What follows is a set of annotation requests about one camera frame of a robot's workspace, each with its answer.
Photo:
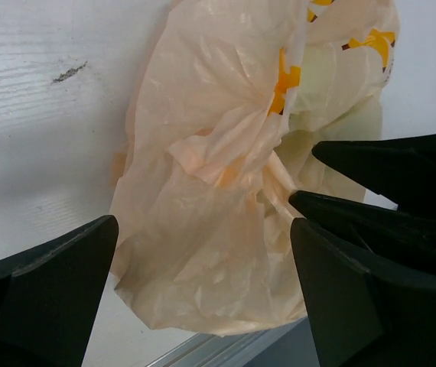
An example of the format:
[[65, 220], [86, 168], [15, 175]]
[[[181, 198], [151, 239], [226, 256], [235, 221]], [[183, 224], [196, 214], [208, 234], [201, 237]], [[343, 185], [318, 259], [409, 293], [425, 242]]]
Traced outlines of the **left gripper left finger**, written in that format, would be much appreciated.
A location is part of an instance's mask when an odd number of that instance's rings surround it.
[[0, 366], [80, 366], [119, 234], [114, 216], [0, 260]]

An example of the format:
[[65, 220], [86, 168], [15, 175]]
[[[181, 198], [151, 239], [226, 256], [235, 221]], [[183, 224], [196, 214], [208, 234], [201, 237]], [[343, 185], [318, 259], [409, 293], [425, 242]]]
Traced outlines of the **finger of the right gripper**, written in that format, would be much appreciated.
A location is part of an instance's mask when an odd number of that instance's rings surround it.
[[409, 268], [436, 275], [436, 220], [300, 190], [289, 203], [333, 235]]
[[436, 219], [436, 134], [385, 141], [322, 141], [313, 156], [404, 213]]

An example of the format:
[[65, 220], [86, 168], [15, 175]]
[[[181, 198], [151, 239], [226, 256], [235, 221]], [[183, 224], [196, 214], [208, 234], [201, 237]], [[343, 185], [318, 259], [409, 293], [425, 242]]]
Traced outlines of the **translucent orange plastic bag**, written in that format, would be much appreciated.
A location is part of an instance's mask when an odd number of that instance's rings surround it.
[[363, 200], [311, 150], [379, 138], [398, 33], [392, 1], [173, 4], [127, 111], [111, 205], [115, 290], [146, 326], [228, 336], [306, 314], [288, 200]]

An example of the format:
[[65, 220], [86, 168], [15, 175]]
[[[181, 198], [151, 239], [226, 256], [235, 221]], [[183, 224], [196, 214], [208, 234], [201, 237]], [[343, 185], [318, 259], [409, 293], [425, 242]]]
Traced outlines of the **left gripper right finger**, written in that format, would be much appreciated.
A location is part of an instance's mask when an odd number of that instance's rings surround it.
[[291, 245], [322, 366], [436, 366], [436, 276], [307, 219]]

